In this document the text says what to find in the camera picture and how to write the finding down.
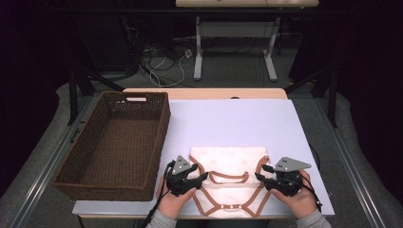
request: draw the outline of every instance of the white table surface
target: white table surface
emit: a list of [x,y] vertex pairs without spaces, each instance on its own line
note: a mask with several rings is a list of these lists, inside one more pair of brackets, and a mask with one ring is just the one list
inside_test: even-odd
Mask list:
[[318,0],[176,0],[177,7],[188,8],[300,8],[318,4]]
[[[306,171],[323,204],[322,214],[335,214],[292,101],[225,99],[170,100],[169,103],[171,118],[159,177],[178,155],[188,159],[193,146],[264,146],[272,165],[282,157],[310,163],[312,167]],[[155,202],[156,199],[148,202],[78,200],[72,213],[83,218],[144,218]],[[260,216],[280,219],[291,218],[293,214],[271,196]],[[183,207],[180,218],[205,219],[192,199]]]

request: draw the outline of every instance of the sleeve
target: sleeve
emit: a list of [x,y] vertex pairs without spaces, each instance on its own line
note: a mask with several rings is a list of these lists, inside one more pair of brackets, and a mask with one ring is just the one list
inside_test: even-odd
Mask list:
[[298,228],[331,228],[329,221],[316,210],[311,215],[297,220]]
[[146,228],[175,228],[177,221],[157,210]]

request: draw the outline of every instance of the hand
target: hand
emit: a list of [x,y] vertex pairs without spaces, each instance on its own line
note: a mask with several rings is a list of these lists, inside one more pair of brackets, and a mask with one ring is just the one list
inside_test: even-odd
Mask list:
[[[161,191],[161,185],[163,184],[162,182],[163,179],[160,180],[160,187],[157,191],[157,197],[160,195]],[[168,191],[168,188],[166,185],[163,187],[163,194]],[[189,191],[187,191],[185,194],[180,195],[176,197],[175,195],[171,193],[167,193],[160,202],[160,205],[158,206],[158,210],[160,210],[162,213],[164,213],[166,216],[172,218],[172,219],[177,219],[179,213],[181,212],[183,206],[185,203],[187,203],[195,194],[196,188],[192,188]]]
[[[302,177],[305,177],[308,181],[311,181],[309,174],[305,170],[299,170],[299,174]],[[302,183],[310,187],[311,185],[306,179],[302,178]],[[314,195],[304,187],[302,187],[301,190],[292,197],[286,197],[279,192],[279,190],[274,188],[270,191],[278,200],[287,204],[298,219],[311,215],[317,209]]]

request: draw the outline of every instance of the black curtain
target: black curtain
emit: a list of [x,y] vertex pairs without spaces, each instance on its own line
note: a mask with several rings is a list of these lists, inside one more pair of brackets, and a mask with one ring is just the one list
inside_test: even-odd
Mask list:
[[337,91],[351,103],[364,155],[386,188],[403,203],[403,5],[385,0],[324,3],[326,9],[354,9],[355,16],[348,21],[314,21],[290,77],[298,81],[327,67],[342,48],[334,68]]
[[68,70],[35,1],[1,1],[0,30],[1,197],[51,122]]

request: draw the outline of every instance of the tabletop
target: tabletop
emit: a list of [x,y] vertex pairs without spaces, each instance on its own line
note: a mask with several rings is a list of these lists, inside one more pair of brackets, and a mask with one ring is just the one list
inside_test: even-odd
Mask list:
[[318,0],[176,0],[185,8],[286,8],[317,7]]
[[[163,146],[159,177],[178,155],[188,157],[194,146],[264,146],[272,161],[290,157],[312,165],[307,169],[321,200],[322,214],[335,214],[297,112],[282,89],[276,88],[130,88],[127,92],[166,91],[171,118]],[[82,218],[144,218],[156,199],[140,201],[77,200],[73,214]],[[290,209],[270,197],[260,218],[293,218]],[[190,200],[181,219],[206,219]]]

